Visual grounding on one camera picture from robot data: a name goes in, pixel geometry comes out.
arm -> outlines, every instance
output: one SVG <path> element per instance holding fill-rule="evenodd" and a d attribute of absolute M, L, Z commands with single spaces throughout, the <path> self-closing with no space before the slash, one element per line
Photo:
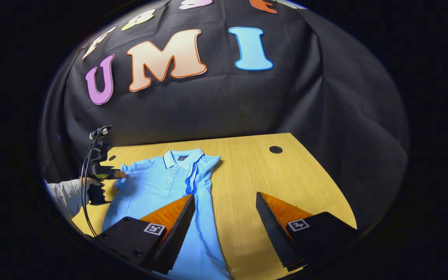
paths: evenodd
<path fill-rule="evenodd" d="M 86 179 L 86 203 L 89 203 L 87 191 L 91 184 L 97 186 L 101 185 L 94 179 Z M 55 205 L 65 217 L 72 219 L 79 213 L 82 206 L 80 179 L 64 181 L 58 184 L 46 184 L 46 186 L 48 187 L 52 199 L 55 201 Z"/>

cable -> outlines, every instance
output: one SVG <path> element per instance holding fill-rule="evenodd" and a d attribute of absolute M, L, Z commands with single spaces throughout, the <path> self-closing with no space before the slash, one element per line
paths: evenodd
<path fill-rule="evenodd" d="M 87 168 L 89 166 L 88 165 L 89 160 L 91 159 L 92 150 L 93 150 L 93 146 L 91 146 L 91 147 L 89 147 L 89 149 L 87 149 L 86 156 L 84 157 L 84 162 L 82 163 L 82 170 L 80 172 L 80 176 L 82 178 L 80 191 L 82 194 L 82 208 L 84 209 L 84 215 L 85 215 L 85 218 L 87 221 L 87 225 L 89 227 L 89 230 L 91 230 L 92 234 L 94 236 L 96 236 L 96 232 L 94 231 L 91 221 L 89 220 L 89 215 L 87 213 L 87 206 L 86 206 L 87 205 L 86 204 Z"/>
<path fill-rule="evenodd" d="M 90 149 L 89 149 L 89 154 L 87 155 L 87 160 L 86 160 L 86 168 L 85 168 L 85 177 L 87 176 L 87 170 L 89 167 L 89 161 L 91 160 L 91 154 L 94 150 L 94 146 L 96 145 L 96 142 L 98 141 L 98 135 L 96 135 L 96 137 L 94 138 L 93 144 L 91 145 Z M 91 224 L 91 221 L 89 220 L 89 214 L 88 214 L 88 210 L 87 210 L 87 202 L 86 202 L 86 182 L 84 182 L 84 200 L 83 200 L 83 205 L 82 207 L 84 208 L 84 215 L 86 217 L 86 221 L 87 221 L 87 225 L 89 226 L 89 229 L 91 230 L 91 232 L 93 233 L 93 235 L 96 237 L 96 232 L 93 228 L 93 225 Z"/>
<path fill-rule="evenodd" d="M 93 225 L 91 224 L 91 221 L 89 220 L 88 210 L 87 210 L 87 203 L 86 203 L 86 180 L 87 180 L 87 172 L 89 167 L 89 162 L 91 160 L 91 154 L 95 148 L 96 143 L 98 142 L 98 138 L 100 137 L 100 134 L 102 133 L 103 129 L 105 129 L 107 126 L 103 126 L 102 128 L 99 128 L 96 130 L 96 135 L 94 136 L 93 144 L 87 149 L 86 156 L 84 157 L 84 161 L 82 162 L 82 170 L 80 171 L 80 176 L 82 178 L 81 182 L 81 188 L 80 191 L 82 193 L 82 208 L 84 209 L 84 216 L 86 218 L 87 225 L 89 226 L 89 229 L 91 230 L 94 237 L 96 237 L 96 232 L 93 228 Z"/>

wooden table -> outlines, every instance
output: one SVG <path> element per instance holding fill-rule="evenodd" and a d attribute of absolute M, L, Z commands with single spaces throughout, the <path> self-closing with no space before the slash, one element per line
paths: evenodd
<path fill-rule="evenodd" d="M 279 146 L 280 154 L 269 147 Z M 120 168 L 122 163 L 155 156 L 168 150 L 201 148 L 210 156 L 221 156 L 212 175 L 212 200 L 217 235 L 227 267 L 234 279 L 278 279 L 294 273 L 283 268 L 274 252 L 256 210 L 256 192 L 275 196 L 311 214 L 329 211 L 353 228 L 354 214 L 338 186 L 313 156 L 290 133 L 212 140 L 113 147 L 103 165 Z M 105 180 L 105 198 L 117 191 L 113 180 Z M 101 232 L 110 204 L 88 206 L 96 233 Z M 86 234 L 89 230 L 82 209 L 73 222 Z"/>

peach letter m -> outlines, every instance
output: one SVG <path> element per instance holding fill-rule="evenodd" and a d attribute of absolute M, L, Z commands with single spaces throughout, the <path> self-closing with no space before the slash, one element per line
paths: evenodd
<path fill-rule="evenodd" d="M 201 30 L 183 30 L 169 39 L 163 50 L 150 41 L 139 43 L 127 52 L 132 56 L 132 84 L 129 90 L 142 90 L 151 84 L 145 74 L 145 66 L 160 82 L 165 79 L 170 62 L 174 59 L 172 78 L 185 78 L 204 73 L 207 66 L 200 61 L 196 43 Z"/>

light blue polo shirt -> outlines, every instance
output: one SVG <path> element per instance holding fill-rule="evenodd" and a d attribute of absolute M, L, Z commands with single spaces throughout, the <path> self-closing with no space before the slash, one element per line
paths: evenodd
<path fill-rule="evenodd" d="M 122 165 L 125 179 L 114 187 L 119 193 L 103 221 L 105 231 L 123 217 L 140 219 L 183 196 L 193 194 L 196 210 L 170 279 L 227 279 L 229 273 L 215 229 L 210 177 L 220 156 L 207 156 L 201 149 L 170 150 L 164 156 Z"/>

